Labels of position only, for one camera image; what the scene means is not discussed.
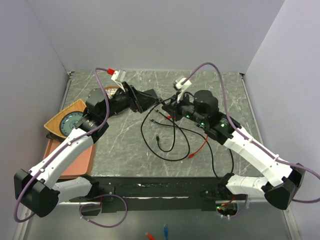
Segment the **black network switch box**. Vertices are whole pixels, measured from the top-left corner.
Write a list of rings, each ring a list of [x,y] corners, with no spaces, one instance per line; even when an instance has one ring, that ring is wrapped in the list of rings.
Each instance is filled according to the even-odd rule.
[[[146,111],[155,104],[159,103],[159,98],[153,89],[147,91],[140,91],[138,101],[142,111]]]

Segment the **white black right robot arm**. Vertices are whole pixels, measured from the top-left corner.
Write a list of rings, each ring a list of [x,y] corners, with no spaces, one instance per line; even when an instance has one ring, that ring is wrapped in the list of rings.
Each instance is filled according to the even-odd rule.
[[[162,109],[175,121],[186,118],[198,124],[209,138],[240,155],[261,173],[261,177],[228,173],[218,187],[223,199],[248,195],[265,198],[280,210],[288,208],[302,185],[304,167],[287,162],[264,148],[237,121],[220,112],[218,99],[209,90],[197,91],[193,101],[177,93]]]

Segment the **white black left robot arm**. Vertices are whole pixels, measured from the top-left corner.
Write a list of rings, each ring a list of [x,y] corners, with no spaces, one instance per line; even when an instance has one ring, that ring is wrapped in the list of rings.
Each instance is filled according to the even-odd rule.
[[[112,98],[108,98],[104,89],[93,89],[85,102],[81,119],[68,137],[29,171],[20,169],[15,173],[13,181],[17,204],[43,218],[61,202],[82,196],[87,201],[94,201],[99,195],[99,188],[89,177],[81,176],[61,185],[57,180],[82,152],[106,132],[109,117],[126,109],[143,113],[158,102],[154,89],[139,91],[126,82]]]

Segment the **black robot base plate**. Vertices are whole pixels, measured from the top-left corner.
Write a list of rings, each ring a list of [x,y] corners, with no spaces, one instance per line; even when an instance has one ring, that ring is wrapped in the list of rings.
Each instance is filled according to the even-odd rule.
[[[101,203],[103,213],[123,210],[120,196],[129,211],[197,210],[215,211],[217,202],[234,195],[216,177],[93,177],[93,193],[71,199],[72,203]]]

